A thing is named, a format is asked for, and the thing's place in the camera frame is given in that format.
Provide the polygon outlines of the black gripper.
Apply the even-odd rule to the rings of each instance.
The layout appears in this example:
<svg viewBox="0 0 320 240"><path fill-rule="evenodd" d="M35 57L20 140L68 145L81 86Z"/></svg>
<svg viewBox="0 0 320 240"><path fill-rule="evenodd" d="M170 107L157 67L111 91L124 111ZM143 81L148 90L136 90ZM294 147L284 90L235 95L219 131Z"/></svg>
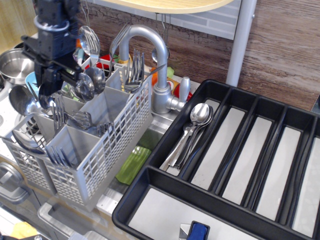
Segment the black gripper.
<svg viewBox="0 0 320 240"><path fill-rule="evenodd" d="M38 38L23 35L22 53L34 62L37 86L50 96L62 88L63 82L79 80L81 67L74 60L76 40L66 31L38 31Z"/></svg>

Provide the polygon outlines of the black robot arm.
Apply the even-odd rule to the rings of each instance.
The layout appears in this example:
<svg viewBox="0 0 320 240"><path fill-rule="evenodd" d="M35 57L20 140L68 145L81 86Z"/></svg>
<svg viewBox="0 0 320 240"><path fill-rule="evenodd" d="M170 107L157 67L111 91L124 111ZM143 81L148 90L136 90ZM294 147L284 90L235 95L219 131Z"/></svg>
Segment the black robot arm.
<svg viewBox="0 0 320 240"><path fill-rule="evenodd" d="M39 93L50 96L63 83L75 86L81 67L74 59L78 37L78 0L38 0L34 25L38 37L22 36L22 53L34 62Z"/></svg>

